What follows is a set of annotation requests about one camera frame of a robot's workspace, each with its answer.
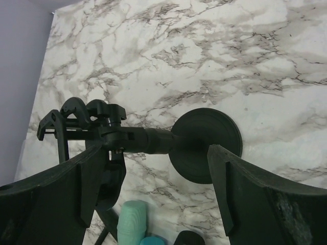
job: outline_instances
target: suction cup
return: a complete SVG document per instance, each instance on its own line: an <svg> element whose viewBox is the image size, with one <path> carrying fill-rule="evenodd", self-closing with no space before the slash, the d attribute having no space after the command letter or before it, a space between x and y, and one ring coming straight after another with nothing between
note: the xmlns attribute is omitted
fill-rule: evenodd
<svg viewBox="0 0 327 245"><path fill-rule="evenodd" d="M183 115L174 124L171 132L177 136L198 139L202 148L198 150L173 150L169 158L187 180L198 184L212 184L207 160L208 148L219 144L237 156L242 155L242 137L234 121L221 111L199 108Z"/></svg>

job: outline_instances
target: black plastic mount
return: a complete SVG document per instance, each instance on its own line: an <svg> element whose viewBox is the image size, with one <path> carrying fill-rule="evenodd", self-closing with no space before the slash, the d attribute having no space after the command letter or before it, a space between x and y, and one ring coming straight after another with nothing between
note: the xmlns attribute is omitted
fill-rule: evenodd
<svg viewBox="0 0 327 245"><path fill-rule="evenodd" d="M327 244L327 190L259 168L220 145L208 162L231 245Z"/></svg>
<svg viewBox="0 0 327 245"><path fill-rule="evenodd" d="M106 164L106 151L94 145L64 164L0 187L0 244L82 244Z"/></svg>
<svg viewBox="0 0 327 245"><path fill-rule="evenodd" d="M68 118L71 114L76 119ZM101 100L85 105L73 97L60 112L52 110L40 122L37 135L43 140L45 133L55 134L60 162L69 159L68 140L85 140L86 147L98 142L112 152L169 154L175 169L199 184L212 183L206 157L211 144L220 144L237 156L242 154L238 127L229 116L214 109L199 108L186 113L171 131L121 127L125 119L125 109L119 105Z"/></svg>

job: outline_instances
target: black adjustment knob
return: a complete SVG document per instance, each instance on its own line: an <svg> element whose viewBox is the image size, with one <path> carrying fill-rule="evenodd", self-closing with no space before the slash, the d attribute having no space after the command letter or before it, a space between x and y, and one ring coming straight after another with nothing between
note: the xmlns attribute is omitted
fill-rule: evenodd
<svg viewBox="0 0 327 245"><path fill-rule="evenodd" d="M117 104L107 104L102 100L93 100L87 105L90 116L108 118L110 124L120 124L127 118L126 110Z"/></svg>
<svg viewBox="0 0 327 245"><path fill-rule="evenodd" d="M205 245L204 239L193 231L182 231L178 234L174 245Z"/></svg>

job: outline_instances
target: teal object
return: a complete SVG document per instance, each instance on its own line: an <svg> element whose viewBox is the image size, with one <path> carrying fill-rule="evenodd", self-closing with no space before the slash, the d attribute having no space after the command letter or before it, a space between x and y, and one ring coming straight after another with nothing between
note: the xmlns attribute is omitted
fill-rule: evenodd
<svg viewBox="0 0 327 245"><path fill-rule="evenodd" d="M139 245L165 245L165 242L159 237L149 236L144 238Z"/></svg>
<svg viewBox="0 0 327 245"><path fill-rule="evenodd" d="M117 225L119 245L139 245L147 229L146 204L127 201L122 205Z"/></svg>

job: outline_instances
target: marble backdrop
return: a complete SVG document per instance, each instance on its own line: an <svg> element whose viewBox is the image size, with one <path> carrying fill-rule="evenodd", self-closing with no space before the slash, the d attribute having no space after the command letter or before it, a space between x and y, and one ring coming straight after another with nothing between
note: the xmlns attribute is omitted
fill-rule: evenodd
<svg viewBox="0 0 327 245"><path fill-rule="evenodd" d="M327 188L327 2L89 0L56 11L16 179L57 164L38 123L71 96L126 108L125 126L169 129L199 107L235 120L243 158ZM73 155L84 148L70 142ZM124 201L149 206L149 232L184 229L229 244L211 185L184 180L168 156L126 154ZM103 227L95 214L84 244ZM113 244L107 237L105 244Z"/></svg>

